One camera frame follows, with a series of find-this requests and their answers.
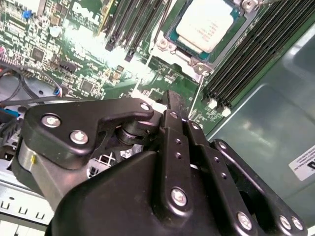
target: ram slot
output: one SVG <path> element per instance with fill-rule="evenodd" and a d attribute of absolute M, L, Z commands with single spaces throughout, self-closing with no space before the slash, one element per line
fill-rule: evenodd
<path fill-rule="evenodd" d="M 142 29 L 137 33 L 135 39 L 133 40 L 131 47 L 127 53 L 126 56 L 126 60 L 130 61 L 134 55 L 134 53 L 136 52 L 138 46 L 140 45 L 140 42 L 142 41 L 145 33 L 148 31 L 149 26 L 151 25 L 153 19 L 155 18 L 155 15 L 158 11 L 158 9 L 160 8 L 160 6 L 162 5 L 163 0 L 155 0 L 155 5 L 153 7 L 153 9 L 151 10 L 151 12 L 149 13 L 149 16 L 147 17 L 145 24 L 143 25 Z M 129 35 L 129 38 L 126 38 L 126 42 L 127 44 L 130 43 L 130 41 L 132 40 L 132 33 Z"/>
<path fill-rule="evenodd" d="M 252 39 L 253 44 L 243 51 L 242 56 L 238 60 L 238 63 L 236 63 L 232 70 L 230 70 L 225 76 L 228 82 L 222 83 L 217 87 L 216 94 L 218 97 L 223 99 L 224 92 L 229 92 L 234 89 L 236 85 L 241 84 L 245 78 L 239 76 L 238 73 L 242 72 L 246 66 L 249 66 L 255 62 L 253 57 L 258 55 L 257 53 L 264 46 L 264 42 L 267 42 L 273 34 L 279 32 L 279 28 L 281 27 L 282 23 L 286 22 L 287 17 L 295 8 L 298 7 L 300 1 L 301 0 L 296 1 L 295 5 L 288 4 L 286 7 L 282 8 L 280 13 L 278 13 L 278 15 L 270 21 L 268 27 L 266 27 L 260 35 L 256 35 L 256 37 Z"/>
<path fill-rule="evenodd" d="M 120 23 L 124 16 L 124 11 L 126 10 L 126 7 L 124 8 L 125 3 L 128 2 L 127 0 L 120 0 L 117 5 L 117 9 L 114 13 L 114 17 L 109 18 L 102 31 L 106 33 L 106 35 L 110 35 L 114 28 Z"/>
<path fill-rule="evenodd" d="M 102 12 L 102 22 L 100 24 L 100 27 L 98 28 L 98 31 L 96 34 L 97 36 L 100 35 L 100 33 L 104 29 L 104 26 L 106 25 L 106 23 L 109 19 L 108 15 L 109 15 L 109 12 L 110 12 L 110 9 L 111 9 L 113 3 L 114 3 L 114 0 L 110 0 L 106 5 L 104 5 L 102 7 L 102 11 L 101 11 Z"/>
<path fill-rule="evenodd" d="M 254 66 L 254 69 L 251 72 L 248 72 L 248 74 L 250 73 L 250 75 L 248 76 L 245 75 L 245 77 L 247 78 L 241 86 L 236 87 L 233 91 L 231 91 L 229 94 L 226 95 L 226 99 L 233 101 L 241 92 L 243 89 L 245 89 L 245 87 L 252 81 L 252 79 L 258 74 L 258 72 L 269 62 L 269 60 L 271 60 L 274 55 L 281 50 L 281 48 L 286 44 L 286 42 L 296 33 L 296 31 L 306 22 L 306 20 L 312 16 L 312 14 L 315 13 L 315 5 L 312 5 L 310 2 L 308 4 L 308 8 L 304 8 L 303 9 L 303 13 L 301 15 L 300 18 L 297 19 L 297 21 L 290 24 L 290 26 L 288 27 L 288 30 L 286 30 L 285 34 L 283 35 L 278 35 L 279 37 L 279 42 L 277 42 L 277 45 L 275 45 L 274 48 L 270 48 L 268 50 L 268 53 L 266 53 L 266 55 L 263 57 L 263 61 L 261 61 L 260 63 L 257 63 Z"/>
<path fill-rule="evenodd" d="M 133 13 L 133 11 L 137 8 L 140 1 L 142 0 L 133 0 L 129 1 L 128 6 L 125 8 L 124 14 L 121 17 L 121 21 L 119 22 L 118 26 L 115 28 L 114 32 L 111 34 L 111 37 L 106 45 L 106 49 L 112 51 L 113 48 L 116 46 L 117 41 L 120 40 L 120 37 Z"/>
<path fill-rule="evenodd" d="M 137 27 L 139 27 L 139 25 L 141 24 L 140 22 L 143 21 L 143 18 L 141 16 L 143 16 L 145 10 L 148 8 L 148 5 L 151 1 L 149 0 L 144 0 L 141 3 L 140 6 L 140 10 L 137 13 L 136 17 L 133 19 L 132 23 L 130 24 L 130 28 L 128 30 L 128 32 L 125 34 L 124 38 L 121 40 L 122 43 L 129 45 L 130 41 L 133 39 L 134 37 L 134 32 L 136 30 Z"/>
<path fill-rule="evenodd" d="M 243 40 L 241 45 L 235 50 L 235 52 L 230 56 L 230 58 L 217 69 L 217 73 L 210 80 L 207 85 L 207 90 L 209 92 L 214 92 L 216 87 L 221 84 L 221 82 L 226 81 L 226 74 L 233 68 L 233 66 L 239 61 L 243 51 L 252 42 L 252 37 L 258 34 L 261 29 L 270 22 L 270 19 L 285 5 L 287 2 L 275 3 L 267 10 L 267 12 L 262 16 L 262 19 L 258 21 L 253 30 L 251 30 L 248 36 Z"/>

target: white label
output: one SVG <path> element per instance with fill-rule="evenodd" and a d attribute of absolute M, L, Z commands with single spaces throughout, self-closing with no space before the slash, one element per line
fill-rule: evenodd
<path fill-rule="evenodd" d="M 292 161 L 289 167 L 301 181 L 315 174 L 315 145 Z"/>
<path fill-rule="evenodd" d="M 75 13 L 81 14 L 83 17 L 88 18 L 89 21 L 93 22 L 96 25 L 99 25 L 99 16 L 94 16 L 94 13 L 92 11 L 89 11 L 87 8 L 83 8 L 80 3 L 78 2 L 74 2 L 73 7 L 72 7 L 72 11 L 74 11 Z"/>

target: capacitor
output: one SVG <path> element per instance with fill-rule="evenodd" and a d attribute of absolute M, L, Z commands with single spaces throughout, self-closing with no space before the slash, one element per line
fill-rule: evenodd
<path fill-rule="evenodd" d="M 10 58 L 14 56 L 14 52 L 11 49 L 9 49 L 8 56 Z"/>
<path fill-rule="evenodd" d="M 49 29 L 49 33 L 53 38 L 59 37 L 59 35 L 62 33 L 62 31 L 63 30 L 61 29 L 60 26 L 53 26 L 53 27 L 50 27 L 50 29 Z"/>
<path fill-rule="evenodd" d="M 24 10 L 22 12 L 22 17 L 26 20 L 32 17 L 32 10 Z"/>

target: blue connector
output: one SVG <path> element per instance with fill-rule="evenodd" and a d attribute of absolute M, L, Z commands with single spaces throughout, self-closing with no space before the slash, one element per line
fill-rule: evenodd
<path fill-rule="evenodd" d="M 22 17 L 26 20 L 32 17 L 32 10 L 25 10 L 22 13 Z"/>

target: hex bolt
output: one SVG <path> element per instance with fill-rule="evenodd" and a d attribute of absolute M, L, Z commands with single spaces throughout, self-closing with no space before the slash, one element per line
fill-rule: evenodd
<path fill-rule="evenodd" d="M 178 118 L 178 115 L 177 115 L 175 112 L 171 112 L 170 115 L 171 115 L 173 118 L 175 118 L 175 119 Z"/>
<path fill-rule="evenodd" d="M 70 139 L 71 141 L 73 141 L 75 144 L 86 144 L 89 140 L 89 137 L 86 133 L 84 133 L 81 130 L 74 130 L 71 134 L 70 134 Z"/>
<path fill-rule="evenodd" d="M 41 122 L 43 123 L 43 125 L 45 125 L 49 128 L 57 128 L 61 124 L 60 119 L 58 117 L 52 116 L 52 115 L 44 116 L 41 119 Z"/>
<path fill-rule="evenodd" d="M 146 111 L 150 109 L 150 107 L 146 103 L 141 103 L 141 108 Z"/>
<path fill-rule="evenodd" d="M 295 227 L 297 227 L 299 230 L 303 230 L 303 225 L 301 224 L 301 222 L 297 218 L 292 217 L 292 221 L 293 221 Z"/>
<path fill-rule="evenodd" d="M 226 149 L 226 145 L 222 142 L 219 142 L 219 146 L 222 148 L 222 149 Z"/>
<path fill-rule="evenodd" d="M 291 229 L 290 222 L 289 222 L 283 215 L 281 215 L 281 216 L 279 217 L 279 219 L 280 219 L 282 225 L 283 225 L 287 230 L 290 230 L 290 229 Z"/>
<path fill-rule="evenodd" d="M 187 197 L 182 190 L 173 188 L 171 196 L 176 205 L 183 207 L 187 204 Z"/>
<path fill-rule="evenodd" d="M 199 126 L 196 123 L 191 123 L 194 129 L 199 129 Z"/>
<path fill-rule="evenodd" d="M 244 229 L 251 230 L 252 229 L 252 223 L 250 219 L 242 212 L 237 213 L 237 218 Z"/>

